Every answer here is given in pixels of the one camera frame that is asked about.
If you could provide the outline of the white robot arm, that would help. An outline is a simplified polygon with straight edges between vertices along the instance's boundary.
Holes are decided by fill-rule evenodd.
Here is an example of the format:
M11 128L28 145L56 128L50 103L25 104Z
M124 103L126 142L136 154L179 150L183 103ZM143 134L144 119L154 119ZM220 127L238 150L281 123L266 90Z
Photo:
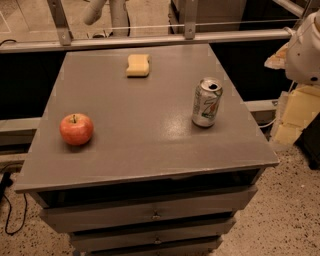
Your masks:
M320 10L310 14L290 38L285 73L297 83L320 85Z

